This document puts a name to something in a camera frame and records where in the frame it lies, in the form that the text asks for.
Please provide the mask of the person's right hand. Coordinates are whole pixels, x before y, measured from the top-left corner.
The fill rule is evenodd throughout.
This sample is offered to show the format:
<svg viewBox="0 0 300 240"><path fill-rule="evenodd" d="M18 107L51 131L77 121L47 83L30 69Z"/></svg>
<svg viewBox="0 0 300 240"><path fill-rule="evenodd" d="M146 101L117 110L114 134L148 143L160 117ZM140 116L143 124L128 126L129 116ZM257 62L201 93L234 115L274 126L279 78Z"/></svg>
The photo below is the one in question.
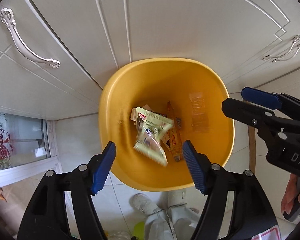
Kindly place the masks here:
<svg viewBox="0 0 300 240"><path fill-rule="evenodd" d="M286 212L287 214L290 214L294 205L294 199L298 194L297 181L298 181L298 177L291 173L286 187L285 194L281 201L281 213Z"/></svg>

